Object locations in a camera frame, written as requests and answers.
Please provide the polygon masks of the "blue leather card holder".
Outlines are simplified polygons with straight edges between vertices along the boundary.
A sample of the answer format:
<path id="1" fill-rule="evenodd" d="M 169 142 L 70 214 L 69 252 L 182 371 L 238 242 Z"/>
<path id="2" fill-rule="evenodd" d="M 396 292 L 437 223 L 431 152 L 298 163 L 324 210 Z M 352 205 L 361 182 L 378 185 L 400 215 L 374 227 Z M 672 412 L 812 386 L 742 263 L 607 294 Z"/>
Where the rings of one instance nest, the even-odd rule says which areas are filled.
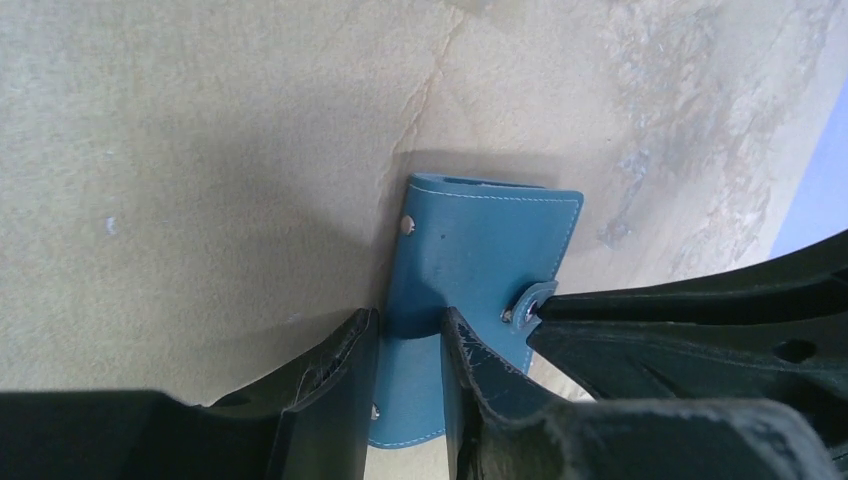
<path id="1" fill-rule="evenodd" d="M 407 183 L 385 307 L 369 443 L 402 449 L 445 432 L 441 319 L 456 308 L 521 371 L 527 337 L 584 203 L 582 193 L 415 173 Z"/>

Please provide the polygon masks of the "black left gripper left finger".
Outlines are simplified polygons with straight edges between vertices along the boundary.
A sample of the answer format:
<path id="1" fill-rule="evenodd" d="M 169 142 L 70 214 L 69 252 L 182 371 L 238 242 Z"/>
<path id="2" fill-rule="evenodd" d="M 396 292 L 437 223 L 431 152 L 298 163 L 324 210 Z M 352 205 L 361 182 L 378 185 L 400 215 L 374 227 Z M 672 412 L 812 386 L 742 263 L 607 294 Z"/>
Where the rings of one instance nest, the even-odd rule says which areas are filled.
<path id="1" fill-rule="evenodd" d="M 1 397 L 5 479 L 360 479 L 378 313 L 209 406 L 152 390 Z"/>

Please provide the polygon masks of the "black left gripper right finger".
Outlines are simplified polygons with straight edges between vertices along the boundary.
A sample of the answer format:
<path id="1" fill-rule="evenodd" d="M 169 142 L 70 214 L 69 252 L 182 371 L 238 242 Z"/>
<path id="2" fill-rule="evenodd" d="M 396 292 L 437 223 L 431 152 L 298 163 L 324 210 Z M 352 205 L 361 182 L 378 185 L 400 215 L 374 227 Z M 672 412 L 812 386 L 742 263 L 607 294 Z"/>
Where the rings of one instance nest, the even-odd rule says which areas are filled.
<path id="1" fill-rule="evenodd" d="M 802 416 L 770 400 L 569 402 L 441 321 L 454 479 L 837 479 Z"/>

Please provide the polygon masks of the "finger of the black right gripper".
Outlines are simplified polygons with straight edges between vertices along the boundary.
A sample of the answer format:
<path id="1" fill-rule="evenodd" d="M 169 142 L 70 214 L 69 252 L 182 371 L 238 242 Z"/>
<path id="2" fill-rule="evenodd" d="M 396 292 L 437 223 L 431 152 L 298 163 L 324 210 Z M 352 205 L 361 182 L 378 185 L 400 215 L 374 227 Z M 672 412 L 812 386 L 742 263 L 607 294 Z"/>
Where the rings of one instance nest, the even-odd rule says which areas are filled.
<path id="1" fill-rule="evenodd" d="M 847 233 L 745 268 L 646 287 L 557 295 L 544 321 L 757 325 L 847 311 Z"/>
<path id="2" fill-rule="evenodd" d="M 769 399 L 847 461 L 847 318 L 754 325 L 548 320 L 530 347 L 598 400 Z"/>

